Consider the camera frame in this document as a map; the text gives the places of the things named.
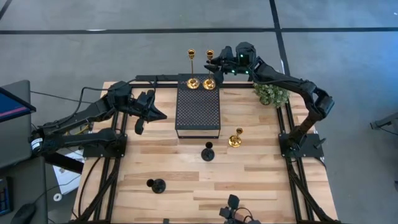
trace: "wooden work surface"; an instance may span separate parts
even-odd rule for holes
[[[137,97],[147,89],[133,89]],[[262,223],[295,222],[292,197],[285,160],[280,156],[277,135],[280,133],[276,109],[260,104],[253,89],[224,88],[220,90],[221,133],[219,139],[178,139],[175,127],[176,88],[156,89],[156,107],[168,118],[145,124],[142,136],[134,133],[135,117],[127,120],[128,143],[121,160],[112,223],[223,223],[221,207],[227,205],[230,194],[237,195],[240,207],[250,209]],[[296,124],[308,111],[303,99],[291,94],[290,104]],[[284,112],[286,130],[289,124]],[[111,126],[111,119],[94,125],[94,132]],[[228,145],[236,128],[243,128],[243,143],[239,148]],[[211,141],[216,153],[214,160],[205,162],[200,153]],[[95,158],[85,162],[75,201],[77,213],[81,186]],[[98,191],[101,159],[93,169],[82,200],[82,210]],[[308,188],[326,214],[337,218],[325,168],[315,159],[303,159]],[[146,186],[148,179],[161,178],[167,188],[155,194]],[[301,193],[300,206],[306,219]],[[105,195],[101,218],[105,218],[108,193]],[[246,216],[246,211],[238,213]]]

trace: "concrete floor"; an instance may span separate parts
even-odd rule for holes
[[[275,1],[282,28],[398,26],[395,0]],[[273,27],[268,1],[13,0],[0,20],[0,30],[247,26]],[[291,74],[314,81],[336,101],[317,129],[327,138],[327,172],[340,220],[396,223],[398,138],[371,130],[369,122],[398,112],[398,33],[289,33],[283,38]],[[28,79],[32,90],[78,98],[83,86],[101,87],[104,81],[189,72],[189,48],[198,52],[195,71],[204,72],[206,49],[217,54],[241,41],[254,44],[280,70],[274,33],[0,35],[1,84]],[[87,92],[85,100],[98,96]],[[40,95],[32,95],[32,104],[37,107],[34,124],[67,116],[76,106]],[[67,221],[73,201],[71,193],[60,203],[49,202],[49,218]]]

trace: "gold candlestick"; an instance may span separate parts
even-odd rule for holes
[[[193,58],[195,57],[195,50],[188,50],[188,57],[191,60],[191,78],[187,81],[188,88],[194,90],[199,87],[199,80],[193,77]]]
[[[206,51],[206,56],[207,56],[207,59],[208,59],[209,61],[213,58],[213,55],[214,55],[214,51],[213,51],[213,50],[207,50],[207,51]],[[208,77],[208,79],[206,79],[206,80],[203,82],[203,87],[204,87],[205,89],[207,89],[207,90],[212,90],[212,89],[216,88],[216,82],[215,82],[215,80],[214,80],[214,78],[213,78],[213,75],[211,74],[210,71],[209,71],[209,77]]]
[[[243,133],[243,129],[241,128],[237,128],[236,129],[236,135],[235,136],[231,136],[228,139],[228,143],[230,146],[232,147],[239,147],[242,144],[242,140],[241,138],[239,138],[239,135]]]

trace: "metal bracket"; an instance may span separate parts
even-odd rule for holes
[[[280,154],[282,157],[323,157],[321,143],[324,141],[318,134],[306,134],[300,149],[293,149],[288,144],[289,134],[279,134]]]
[[[97,145],[84,146],[83,157],[105,157],[117,158],[124,157],[126,152],[127,134],[120,137],[119,140],[108,147],[98,147]]]

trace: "monitor screen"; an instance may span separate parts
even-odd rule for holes
[[[0,88],[0,122],[35,112],[36,108]]]

